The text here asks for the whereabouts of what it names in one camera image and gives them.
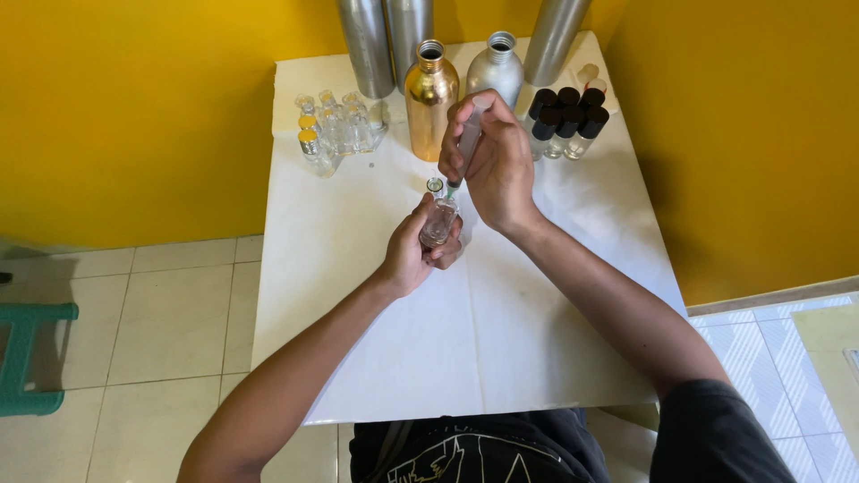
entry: gold aluminum bottle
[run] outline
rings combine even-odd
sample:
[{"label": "gold aluminum bottle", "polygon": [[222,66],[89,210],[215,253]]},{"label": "gold aluminum bottle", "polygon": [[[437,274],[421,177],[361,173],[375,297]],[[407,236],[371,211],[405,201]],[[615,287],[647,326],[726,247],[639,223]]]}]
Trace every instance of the gold aluminum bottle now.
[{"label": "gold aluminum bottle", "polygon": [[444,45],[438,40],[418,44],[417,63],[405,74],[405,110],[415,156],[438,161],[448,128],[448,109],[459,97],[460,76],[444,58]]}]

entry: person's right hand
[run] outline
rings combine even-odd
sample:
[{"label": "person's right hand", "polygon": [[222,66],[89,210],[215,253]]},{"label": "person's right hand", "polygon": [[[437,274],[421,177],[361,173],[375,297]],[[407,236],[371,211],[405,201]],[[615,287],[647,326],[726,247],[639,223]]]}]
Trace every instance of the person's right hand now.
[{"label": "person's right hand", "polygon": [[475,96],[492,104],[480,116],[483,136],[466,172],[468,192],[484,223],[510,237],[542,215],[531,197],[534,169],[527,134],[494,89],[467,95],[450,107],[438,168],[449,180],[460,178],[456,169],[463,159],[457,144]]}]

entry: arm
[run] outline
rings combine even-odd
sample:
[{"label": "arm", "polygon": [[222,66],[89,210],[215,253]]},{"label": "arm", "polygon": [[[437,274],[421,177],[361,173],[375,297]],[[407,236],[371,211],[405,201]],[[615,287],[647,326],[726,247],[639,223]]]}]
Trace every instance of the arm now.
[{"label": "arm", "polygon": [[[588,319],[597,332],[653,383],[660,398],[695,379],[728,382],[716,355],[677,312],[555,226],[533,202],[533,162],[527,135],[494,90],[481,116],[484,135],[466,173],[480,217],[519,247]],[[469,95],[451,108],[440,170],[456,178]]]},{"label": "arm", "polygon": [[462,247],[461,219],[448,241],[431,252],[417,240],[430,201],[425,194],[393,232],[378,270],[236,387],[188,448],[179,483],[259,481],[263,466],[289,441],[340,361],[381,311],[415,290],[433,267],[453,263]]}]

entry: hand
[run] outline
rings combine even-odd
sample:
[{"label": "hand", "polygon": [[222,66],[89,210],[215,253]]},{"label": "hand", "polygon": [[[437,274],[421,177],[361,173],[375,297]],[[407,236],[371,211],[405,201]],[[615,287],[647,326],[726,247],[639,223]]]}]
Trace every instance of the hand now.
[{"label": "hand", "polygon": [[484,223],[511,237],[542,215],[531,197],[534,170],[528,136],[494,89],[467,95],[450,107],[438,167],[448,179],[459,179],[456,169],[463,159],[457,144],[462,123],[474,110],[472,98],[478,95],[492,105],[480,116],[483,136],[466,172],[468,192]]},{"label": "hand", "polygon": [[391,235],[385,261],[373,276],[382,282],[393,297],[409,295],[430,275],[433,268],[445,270],[456,260],[462,249],[460,232],[462,218],[456,217],[448,239],[432,250],[424,247],[417,236],[432,208],[432,195],[424,193],[420,205],[405,217]]}]

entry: black cap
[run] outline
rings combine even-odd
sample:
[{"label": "black cap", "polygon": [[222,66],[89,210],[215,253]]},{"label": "black cap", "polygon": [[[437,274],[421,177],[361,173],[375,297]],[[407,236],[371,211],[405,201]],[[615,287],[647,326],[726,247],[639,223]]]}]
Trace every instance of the black cap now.
[{"label": "black cap", "polygon": [[596,138],[602,131],[602,126],[608,122],[608,111],[604,107],[591,107],[585,113],[585,122],[579,125],[579,136],[585,139]]},{"label": "black cap", "polygon": [[585,93],[582,94],[582,100],[579,101],[579,107],[582,108],[582,111],[585,113],[588,112],[588,109],[594,106],[602,106],[602,103],[606,101],[606,95],[602,93],[599,89],[586,89]]},{"label": "black cap", "polygon": [[584,120],[585,113],[578,106],[565,107],[561,111],[561,124],[557,127],[557,135],[564,139],[572,138]]},{"label": "black cap", "polygon": [[567,106],[575,106],[579,103],[579,99],[581,99],[581,96],[579,96],[579,91],[571,87],[561,88],[561,90],[557,92],[556,107],[558,109],[563,109]]},{"label": "black cap", "polygon": [[543,107],[534,121],[531,134],[540,141],[548,141],[555,135],[557,125],[561,124],[561,111],[554,107]]},{"label": "black cap", "polygon": [[536,120],[539,116],[539,111],[543,107],[554,106],[557,102],[557,94],[551,89],[540,89],[534,95],[534,100],[531,102],[531,108],[528,109],[528,116]]}]

